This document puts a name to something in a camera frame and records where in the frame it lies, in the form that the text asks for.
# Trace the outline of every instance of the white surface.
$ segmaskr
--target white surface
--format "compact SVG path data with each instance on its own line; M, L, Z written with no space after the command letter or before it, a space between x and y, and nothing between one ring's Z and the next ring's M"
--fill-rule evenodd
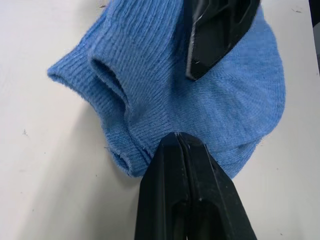
M0 3L1 240L133 239L140 180L114 166L92 108L46 76L101 2ZM234 183L259 240L316 240L320 78L308 0L263 6L283 60L286 107Z

